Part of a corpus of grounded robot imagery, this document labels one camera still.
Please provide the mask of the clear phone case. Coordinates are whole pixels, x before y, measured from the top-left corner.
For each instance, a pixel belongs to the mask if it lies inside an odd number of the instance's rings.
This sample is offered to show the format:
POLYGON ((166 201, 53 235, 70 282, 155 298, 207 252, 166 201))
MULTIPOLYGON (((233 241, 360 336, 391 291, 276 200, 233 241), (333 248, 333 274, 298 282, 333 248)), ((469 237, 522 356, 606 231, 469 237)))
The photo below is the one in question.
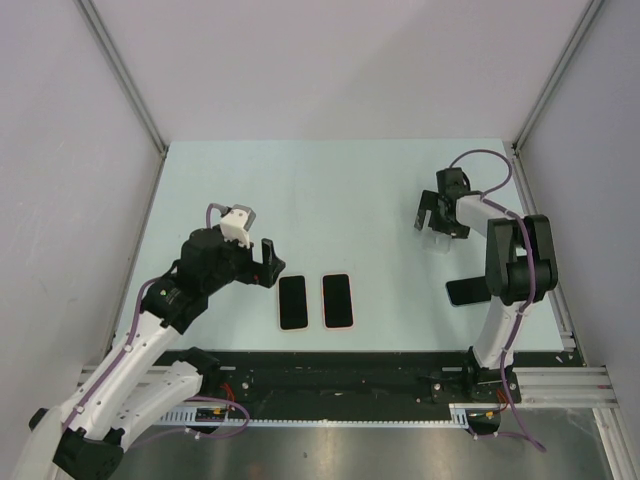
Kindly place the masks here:
POLYGON ((422 246, 430 253, 446 255, 451 249, 452 238, 441 232, 428 229, 422 234, 422 246))

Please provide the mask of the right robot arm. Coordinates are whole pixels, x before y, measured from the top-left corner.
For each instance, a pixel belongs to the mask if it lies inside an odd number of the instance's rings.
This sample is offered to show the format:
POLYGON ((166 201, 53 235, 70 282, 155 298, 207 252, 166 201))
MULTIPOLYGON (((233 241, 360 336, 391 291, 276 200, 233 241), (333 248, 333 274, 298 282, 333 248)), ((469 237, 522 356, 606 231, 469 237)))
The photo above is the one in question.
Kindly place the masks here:
POLYGON ((459 286, 482 283, 490 306, 478 339, 470 347, 470 370, 461 376, 463 393, 484 401, 497 389, 497 378, 513 363, 514 344, 524 317, 558 283, 549 219, 520 216, 471 189, 459 167, 436 173, 437 189, 421 194, 414 228, 427 227, 451 239, 472 231, 486 240, 485 273, 459 286))

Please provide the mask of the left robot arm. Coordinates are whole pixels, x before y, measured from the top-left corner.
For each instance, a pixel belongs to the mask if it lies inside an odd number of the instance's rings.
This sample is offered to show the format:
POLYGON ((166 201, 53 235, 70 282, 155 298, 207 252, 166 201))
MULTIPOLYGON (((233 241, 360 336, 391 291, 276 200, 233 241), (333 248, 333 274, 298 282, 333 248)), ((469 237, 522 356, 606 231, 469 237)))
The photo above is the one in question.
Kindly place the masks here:
POLYGON ((207 400, 221 387, 219 364, 189 349, 156 382, 141 378, 209 305, 233 282, 271 288, 285 263, 271 240, 252 247, 224 236, 220 226, 192 232, 180 256, 163 275, 143 284, 131 327, 81 387, 61 405, 31 418, 27 444, 12 476, 45 479, 58 467, 73 479, 108 479, 134 441, 164 413, 197 397, 207 400))

